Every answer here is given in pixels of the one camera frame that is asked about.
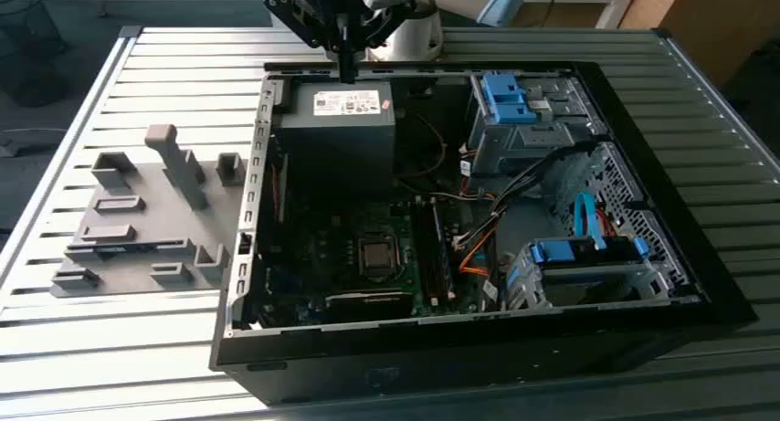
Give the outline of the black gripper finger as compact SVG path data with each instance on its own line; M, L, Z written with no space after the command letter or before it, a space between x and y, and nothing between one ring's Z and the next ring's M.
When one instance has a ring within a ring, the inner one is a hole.
M369 10L347 11L347 83L355 82L357 62L363 59L365 49L384 45L387 38L403 27L405 22L421 19L425 12L416 12L411 7L388 7L372 16Z
M336 62L339 80L347 83L347 47L339 17L324 24L315 16L304 0L264 0L271 14L312 48L321 47Z

